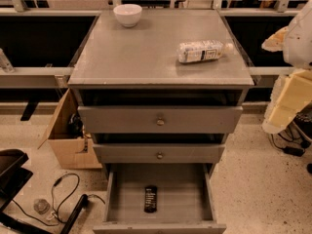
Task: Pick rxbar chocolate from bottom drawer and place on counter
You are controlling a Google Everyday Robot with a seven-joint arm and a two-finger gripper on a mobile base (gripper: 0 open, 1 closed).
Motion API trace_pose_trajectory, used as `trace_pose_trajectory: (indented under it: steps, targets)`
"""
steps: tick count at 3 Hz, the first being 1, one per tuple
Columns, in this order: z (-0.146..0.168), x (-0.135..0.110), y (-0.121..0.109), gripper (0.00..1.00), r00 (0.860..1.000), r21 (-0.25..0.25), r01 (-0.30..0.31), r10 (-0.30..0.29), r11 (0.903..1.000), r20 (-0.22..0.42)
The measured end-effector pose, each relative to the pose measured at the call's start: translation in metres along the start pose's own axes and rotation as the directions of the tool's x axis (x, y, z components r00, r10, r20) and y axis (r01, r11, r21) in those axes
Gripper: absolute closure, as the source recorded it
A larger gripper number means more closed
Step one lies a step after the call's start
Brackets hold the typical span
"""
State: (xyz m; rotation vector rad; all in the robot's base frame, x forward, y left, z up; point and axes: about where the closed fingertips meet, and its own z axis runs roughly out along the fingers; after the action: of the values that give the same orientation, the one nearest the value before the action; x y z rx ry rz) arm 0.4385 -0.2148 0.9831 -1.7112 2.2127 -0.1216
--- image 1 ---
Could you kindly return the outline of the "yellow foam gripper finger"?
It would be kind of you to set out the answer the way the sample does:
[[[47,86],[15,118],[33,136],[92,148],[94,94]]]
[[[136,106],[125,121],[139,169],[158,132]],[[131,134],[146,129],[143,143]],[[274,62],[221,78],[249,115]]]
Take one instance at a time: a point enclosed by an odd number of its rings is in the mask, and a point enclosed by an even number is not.
[[[278,134],[311,101],[311,70],[297,69],[290,75],[280,75],[275,81],[262,129],[268,134]]]

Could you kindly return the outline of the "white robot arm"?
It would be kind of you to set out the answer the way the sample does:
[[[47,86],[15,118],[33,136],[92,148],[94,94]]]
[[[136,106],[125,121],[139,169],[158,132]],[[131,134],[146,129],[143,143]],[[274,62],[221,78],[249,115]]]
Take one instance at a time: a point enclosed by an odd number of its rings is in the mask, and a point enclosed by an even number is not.
[[[262,123],[268,134],[278,134],[312,101],[312,0],[285,26],[261,45],[268,52],[283,52],[294,71],[275,81]]]

